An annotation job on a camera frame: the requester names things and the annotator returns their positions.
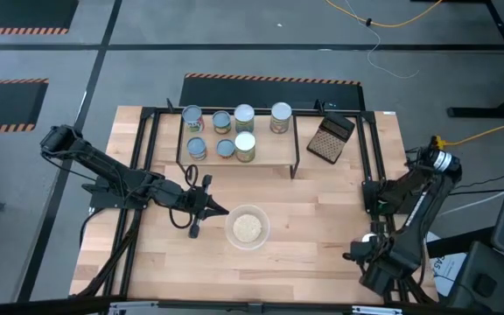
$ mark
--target black grater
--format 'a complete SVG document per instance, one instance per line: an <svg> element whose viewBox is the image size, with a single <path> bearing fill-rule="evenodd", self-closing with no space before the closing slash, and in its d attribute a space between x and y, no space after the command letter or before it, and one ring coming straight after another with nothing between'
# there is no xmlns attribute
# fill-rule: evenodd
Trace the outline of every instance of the black grater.
<svg viewBox="0 0 504 315"><path fill-rule="evenodd" d="M306 149L326 162L335 164L354 129L355 124L345 117L329 113L318 126Z"/></svg>

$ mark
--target can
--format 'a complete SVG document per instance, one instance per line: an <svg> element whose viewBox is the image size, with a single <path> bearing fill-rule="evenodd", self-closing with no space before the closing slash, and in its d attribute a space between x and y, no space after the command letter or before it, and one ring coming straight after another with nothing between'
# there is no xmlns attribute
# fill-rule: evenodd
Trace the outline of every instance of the can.
<svg viewBox="0 0 504 315"><path fill-rule="evenodd" d="M254 109L248 104L241 104L234 109L234 129L236 133L254 131Z"/></svg>
<svg viewBox="0 0 504 315"><path fill-rule="evenodd" d="M230 158L235 154L235 144L229 139L222 139L217 143L217 154L222 158Z"/></svg>
<svg viewBox="0 0 504 315"><path fill-rule="evenodd" d="M231 115L224 110L220 110L213 114L213 128L215 132L224 135L231 130Z"/></svg>
<svg viewBox="0 0 504 315"><path fill-rule="evenodd" d="M234 147L236 148L236 158L241 162L247 163L256 157L256 138L247 131L236 136Z"/></svg>
<svg viewBox="0 0 504 315"><path fill-rule="evenodd" d="M291 106L284 102L277 102L271 107L271 122L269 128L271 131L282 134L289 129L289 121L291 120Z"/></svg>
<svg viewBox="0 0 504 315"><path fill-rule="evenodd" d="M196 105L189 105L182 110L182 118L188 125L190 132L200 132L204 129L201 108Z"/></svg>
<svg viewBox="0 0 504 315"><path fill-rule="evenodd" d="M207 156L207 147L206 142L195 136L188 140L188 153L190 153L190 157L192 157L196 161L201 161Z"/></svg>

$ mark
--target orange and black hazard tape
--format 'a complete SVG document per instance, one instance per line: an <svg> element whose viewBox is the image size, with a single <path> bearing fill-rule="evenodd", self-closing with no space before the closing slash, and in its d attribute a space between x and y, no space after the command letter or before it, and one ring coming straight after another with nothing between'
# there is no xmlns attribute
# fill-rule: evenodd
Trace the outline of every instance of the orange and black hazard tape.
<svg viewBox="0 0 504 315"><path fill-rule="evenodd" d="M19 123L19 124L10 124L10 125L0 125L0 133L2 132L19 132L19 131L31 131L36 127L34 123Z"/></svg>
<svg viewBox="0 0 504 315"><path fill-rule="evenodd" d="M48 83L48 79L16 79L16 80L0 80L0 84L12 83ZM36 127L34 123L13 123L0 125L0 133L2 132L19 132L32 131Z"/></svg>
<svg viewBox="0 0 504 315"><path fill-rule="evenodd" d="M187 73L185 75L185 77L186 78L201 78L201 79L232 79L232 80L252 80L252 81L351 84L351 85L358 85L358 86L361 84L359 81L355 81L355 80L306 79L306 78L288 78L288 77L261 76L261 75Z"/></svg>
<svg viewBox="0 0 504 315"><path fill-rule="evenodd" d="M48 79L17 79L17 80L0 80L0 84L10 83L48 83Z"/></svg>
<svg viewBox="0 0 504 315"><path fill-rule="evenodd" d="M0 27L0 35L63 35L69 29L60 27Z"/></svg>

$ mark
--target plastic bowl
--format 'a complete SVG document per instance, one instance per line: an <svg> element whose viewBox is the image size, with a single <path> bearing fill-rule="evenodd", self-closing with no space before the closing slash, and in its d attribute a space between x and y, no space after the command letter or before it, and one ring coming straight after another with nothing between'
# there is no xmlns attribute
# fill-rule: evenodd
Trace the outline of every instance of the plastic bowl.
<svg viewBox="0 0 504 315"><path fill-rule="evenodd" d="M235 232L233 232L233 225L235 224L236 219L240 218L244 214L254 215L260 223L262 223L262 232L258 235L258 238L251 242L239 241L235 236ZM225 235L227 236L228 241L238 249L259 249L268 240L268 237L270 237L270 219L268 218L268 215L257 206L238 206L235 210L228 214L227 219L225 220Z"/></svg>

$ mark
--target white paper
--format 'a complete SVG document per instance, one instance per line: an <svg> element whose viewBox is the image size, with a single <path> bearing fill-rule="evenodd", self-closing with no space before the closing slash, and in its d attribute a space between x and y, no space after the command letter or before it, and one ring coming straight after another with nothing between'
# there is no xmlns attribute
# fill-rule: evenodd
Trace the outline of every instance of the white paper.
<svg viewBox="0 0 504 315"><path fill-rule="evenodd" d="M436 240L440 240L440 237L431 232L427 234L427 242L433 242ZM452 285L454 284L454 280L456 280L456 275L459 273L460 268L462 268L462 263L464 263L465 259L465 253L457 253L430 259L434 275L439 275L435 277L435 286L437 286L438 294L444 297L448 296L448 293L451 291Z"/></svg>

